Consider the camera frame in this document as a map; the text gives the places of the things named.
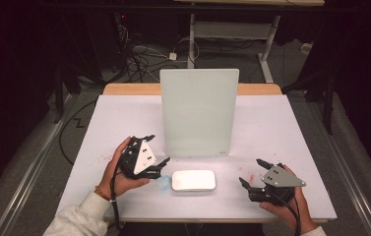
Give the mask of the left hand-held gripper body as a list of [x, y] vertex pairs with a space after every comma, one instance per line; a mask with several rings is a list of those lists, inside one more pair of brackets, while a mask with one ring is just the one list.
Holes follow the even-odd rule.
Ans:
[[130, 179], [157, 179], [161, 168], [156, 167], [156, 157], [149, 142], [132, 137], [120, 157], [120, 168]]

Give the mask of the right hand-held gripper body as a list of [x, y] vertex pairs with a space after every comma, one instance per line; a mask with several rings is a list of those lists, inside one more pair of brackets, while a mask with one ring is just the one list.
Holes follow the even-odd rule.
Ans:
[[268, 202], [275, 206], [288, 204], [295, 196], [295, 187], [305, 187], [306, 182], [286, 171], [281, 163], [267, 170], [261, 178], [265, 184], [263, 188], [251, 187], [248, 191], [249, 200], [252, 202]]

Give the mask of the white board eraser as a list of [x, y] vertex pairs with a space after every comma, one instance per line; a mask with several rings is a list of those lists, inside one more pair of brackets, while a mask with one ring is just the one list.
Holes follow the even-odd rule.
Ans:
[[174, 191], [210, 191], [216, 187], [216, 176], [212, 170], [175, 171], [171, 186]]

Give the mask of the small whiteboard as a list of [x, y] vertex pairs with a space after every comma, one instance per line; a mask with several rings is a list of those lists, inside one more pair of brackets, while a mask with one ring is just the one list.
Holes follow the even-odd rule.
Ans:
[[159, 72], [165, 153], [224, 156], [230, 151], [239, 71]]

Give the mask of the person's left hand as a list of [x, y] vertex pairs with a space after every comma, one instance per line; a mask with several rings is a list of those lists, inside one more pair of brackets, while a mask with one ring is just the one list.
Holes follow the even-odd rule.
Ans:
[[150, 183], [148, 178], [129, 179], [117, 167], [118, 160], [123, 150], [129, 144], [131, 138], [127, 137], [115, 150], [111, 160], [106, 165], [99, 184], [95, 187], [94, 192], [109, 201], [111, 194], [114, 193], [119, 197], [129, 190], [145, 186]]

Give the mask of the person's right hand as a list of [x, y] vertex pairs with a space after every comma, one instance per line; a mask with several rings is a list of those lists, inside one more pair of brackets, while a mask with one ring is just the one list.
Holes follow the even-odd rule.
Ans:
[[[295, 197], [289, 202], [289, 205], [300, 218], [300, 236], [305, 236], [318, 227], [311, 218], [307, 200], [301, 187], [295, 188]], [[261, 202], [259, 207], [279, 217], [283, 224], [291, 230], [296, 230], [296, 219], [286, 206], [275, 206], [268, 202]]]

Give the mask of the white table cover sheet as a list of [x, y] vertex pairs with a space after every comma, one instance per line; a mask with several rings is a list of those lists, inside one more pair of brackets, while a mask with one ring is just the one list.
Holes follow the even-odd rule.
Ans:
[[[259, 159], [283, 163], [305, 182], [313, 219], [337, 214], [315, 161], [284, 95], [238, 97], [227, 156], [176, 157], [164, 151], [161, 99], [157, 95], [103, 95], [96, 104], [59, 206], [78, 205], [100, 181], [116, 147], [128, 136], [151, 135], [150, 146], [166, 166], [160, 178], [118, 198], [124, 222], [271, 222], [274, 216], [250, 201], [240, 182], [261, 186], [266, 171]], [[178, 192], [171, 175], [178, 170], [208, 169], [216, 176], [211, 191]]]

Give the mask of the black metal stand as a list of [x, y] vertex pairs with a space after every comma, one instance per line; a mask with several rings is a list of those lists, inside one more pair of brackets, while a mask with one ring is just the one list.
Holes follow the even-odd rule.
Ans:
[[81, 92], [77, 70], [72, 65], [59, 64], [54, 71], [55, 124], [61, 120], [64, 113], [63, 88], [66, 88], [70, 94]]
[[332, 114], [335, 90], [335, 71], [331, 67], [326, 67], [312, 75], [298, 79], [296, 82], [281, 89], [283, 94], [293, 90], [306, 91], [305, 99], [308, 102], [323, 101], [322, 122], [329, 135], [333, 133]]

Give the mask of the white-legged desk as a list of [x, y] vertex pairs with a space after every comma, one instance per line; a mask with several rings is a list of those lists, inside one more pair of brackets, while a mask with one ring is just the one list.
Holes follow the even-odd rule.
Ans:
[[[310, 10], [315, 7], [323, 7], [325, 0], [175, 0], [184, 3], [186, 7], [208, 7], [210, 13], [214, 13], [214, 7], [237, 7], [248, 9], [249, 7], [273, 7], [284, 10], [294, 7], [296, 10]], [[189, 49], [187, 68], [194, 69], [197, 59], [196, 52], [199, 50], [195, 38], [226, 38], [226, 39], [253, 39], [266, 42], [263, 52], [257, 54], [257, 60], [266, 83], [271, 84], [274, 80], [268, 65], [268, 57], [273, 41], [278, 30], [280, 14], [274, 14], [270, 23], [240, 23], [226, 20], [197, 20], [196, 14], [190, 14], [189, 24]]]

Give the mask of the metal floor rail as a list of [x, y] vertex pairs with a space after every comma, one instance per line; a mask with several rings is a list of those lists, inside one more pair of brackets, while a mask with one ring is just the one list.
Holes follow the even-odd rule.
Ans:
[[347, 163], [344, 160], [339, 146], [336, 143], [333, 135], [330, 135], [325, 128], [321, 111], [316, 103], [309, 103], [309, 109], [311, 110], [314, 119], [320, 127], [321, 133], [324, 135], [327, 144], [331, 149], [331, 158], [334, 163], [335, 168], [340, 174], [340, 179], [343, 182], [346, 191], [348, 192], [352, 204], [355, 207], [355, 210], [360, 217], [368, 236], [371, 236], [371, 207], [363, 194], [363, 191], [359, 188], [358, 182], [354, 179], [350, 168], [347, 166]]
[[78, 99], [68, 94], [63, 113], [53, 108], [19, 146], [0, 178], [0, 236], [9, 236], [37, 182], [65, 119]]

